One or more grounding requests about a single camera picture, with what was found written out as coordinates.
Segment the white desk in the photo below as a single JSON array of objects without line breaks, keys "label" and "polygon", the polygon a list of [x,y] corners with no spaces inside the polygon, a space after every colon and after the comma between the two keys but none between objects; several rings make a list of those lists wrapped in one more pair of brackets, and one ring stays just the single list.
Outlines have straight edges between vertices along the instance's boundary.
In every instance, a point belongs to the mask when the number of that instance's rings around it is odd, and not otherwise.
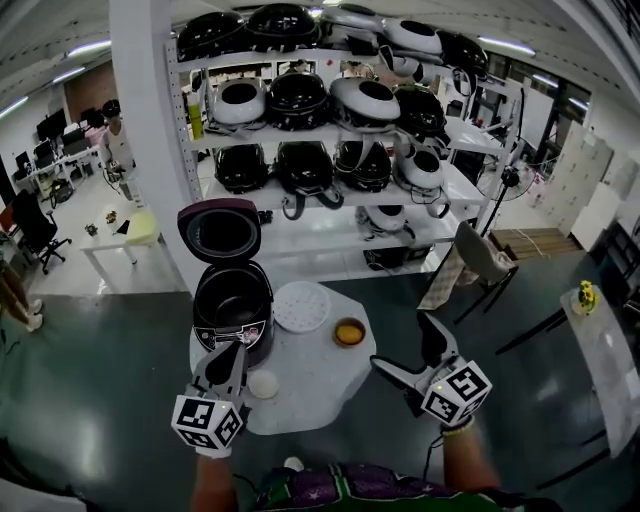
[{"label": "white desk", "polygon": [[131,216],[134,213],[142,210],[136,208],[136,205],[133,201],[120,201],[117,203],[106,205],[102,209],[98,217],[93,221],[93,224],[98,228],[98,233],[95,236],[89,236],[89,234],[86,233],[82,238],[82,243],[80,244],[80,250],[84,252],[91,265],[93,265],[93,268],[104,280],[105,284],[111,289],[111,291],[113,293],[118,293],[118,287],[115,285],[102,264],[98,261],[95,253],[98,251],[106,251],[109,249],[123,249],[129,260],[131,261],[131,264],[135,265],[137,263],[137,260],[131,252],[132,245],[149,246],[154,249],[158,253],[160,261],[165,263],[165,271],[169,276],[172,277],[175,282],[175,274],[173,272],[173,269],[171,268],[171,265],[169,264],[170,259],[168,258],[167,252],[164,249],[163,245],[158,241],[160,232],[158,231],[155,236],[145,240],[144,242],[131,244],[127,242],[127,235],[114,233],[107,225],[105,217],[107,216],[107,213],[112,211],[115,211],[117,214],[116,224],[119,227],[122,226],[122,224],[126,220],[130,220]]},{"label": "white desk", "polygon": [[84,151],[80,151],[78,153],[74,153],[73,155],[59,158],[52,164],[49,164],[46,167],[43,167],[42,169],[35,169],[31,174],[27,176],[27,178],[35,177],[36,183],[38,184],[38,188],[40,189],[40,192],[42,192],[42,195],[44,195],[44,191],[42,190],[42,186],[40,185],[40,180],[37,178],[37,176],[39,176],[40,174],[46,174],[48,172],[54,171],[57,166],[60,166],[72,190],[75,190],[76,188],[73,186],[73,182],[71,181],[71,174],[69,173],[69,169],[67,169],[65,164],[86,158],[89,155],[91,155],[91,153],[97,153],[98,155],[100,155],[99,148],[100,148],[99,145],[91,146],[90,148],[87,148]]},{"label": "white desk", "polygon": [[[280,385],[278,394],[261,400],[245,388],[242,395],[251,409],[247,429],[254,434],[301,432],[329,425],[371,371],[369,358],[376,353],[376,341],[364,307],[325,289],[331,299],[331,311],[318,329],[308,334],[292,334],[275,325],[271,354],[256,369],[276,375]],[[339,347],[331,338],[336,322],[344,317],[357,318],[367,330],[362,343],[352,348]],[[208,352],[193,330],[189,345],[189,364],[193,371]]]}]

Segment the bottle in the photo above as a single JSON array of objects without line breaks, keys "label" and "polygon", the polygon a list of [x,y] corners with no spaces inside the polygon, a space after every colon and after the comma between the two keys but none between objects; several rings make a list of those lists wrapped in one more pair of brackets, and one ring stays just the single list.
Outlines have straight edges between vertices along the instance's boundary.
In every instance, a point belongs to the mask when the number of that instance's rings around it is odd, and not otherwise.
[{"label": "bottle", "polygon": [[200,98],[198,97],[198,93],[189,93],[187,96],[187,108],[189,110],[193,140],[201,139],[204,137],[204,131],[202,129],[202,116],[200,115]]}]

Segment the black rice cooker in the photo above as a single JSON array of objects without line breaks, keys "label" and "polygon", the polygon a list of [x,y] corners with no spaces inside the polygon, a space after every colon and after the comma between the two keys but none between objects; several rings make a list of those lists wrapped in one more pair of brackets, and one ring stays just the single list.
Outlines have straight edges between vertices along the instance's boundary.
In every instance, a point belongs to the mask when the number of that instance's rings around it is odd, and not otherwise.
[{"label": "black rice cooker", "polygon": [[249,366],[273,345],[273,291],[264,270],[250,260],[260,250],[260,219],[246,199],[210,199],[178,213],[178,229],[191,253],[211,263],[193,301],[193,330],[211,351],[242,341]]}]

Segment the gray chair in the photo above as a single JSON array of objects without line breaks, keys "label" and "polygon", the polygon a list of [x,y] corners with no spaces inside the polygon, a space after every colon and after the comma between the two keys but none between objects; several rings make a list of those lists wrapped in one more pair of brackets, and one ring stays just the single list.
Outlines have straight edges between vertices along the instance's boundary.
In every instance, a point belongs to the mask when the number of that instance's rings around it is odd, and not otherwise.
[{"label": "gray chair", "polygon": [[454,324],[457,325],[498,288],[498,291],[487,307],[484,308],[483,312],[486,313],[489,311],[509,285],[513,276],[515,276],[518,271],[518,266],[516,265],[510,269],[505,269],[496,264],[486,240],[466,222],[461,222],[458,226],[455,237],[455,247],[458,249],[458,254],[460,254],[465,266],[475,274],[478,274],[483,281],[486,281],[486,283],[480,283],[484,293],[469,309],[456,318]]}]

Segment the small bowl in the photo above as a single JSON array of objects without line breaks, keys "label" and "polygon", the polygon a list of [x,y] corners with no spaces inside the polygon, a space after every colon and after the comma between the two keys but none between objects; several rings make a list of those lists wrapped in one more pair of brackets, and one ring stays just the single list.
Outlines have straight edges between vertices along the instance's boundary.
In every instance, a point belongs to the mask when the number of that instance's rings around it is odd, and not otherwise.
[{"label": "small bowl", "polygon": [[[351,327],[355,327],[356,329],[358,329],[360,331],[362,336],[360,337],[360,340],[358,342],[356,342],[356,343],[343,343],[342,341],[340,341],[340,339],[338,338],[338,327],[342,327],[344,325],[349,325]],[[357,318],[351,318],[351,317],[342,318],[342,319],[338,320],[336,322],[336,325],[334,326],[333,332],[332,332],[333,341],[335,341],[339,346],[341,346],[343,348],[357,347],[358,345],[360,345],[360,343],[362,343],[362,340],[364,340],[366,335],[367,335],[367,329],[365,328],[364,324],[360,320],[358,320]]]}]

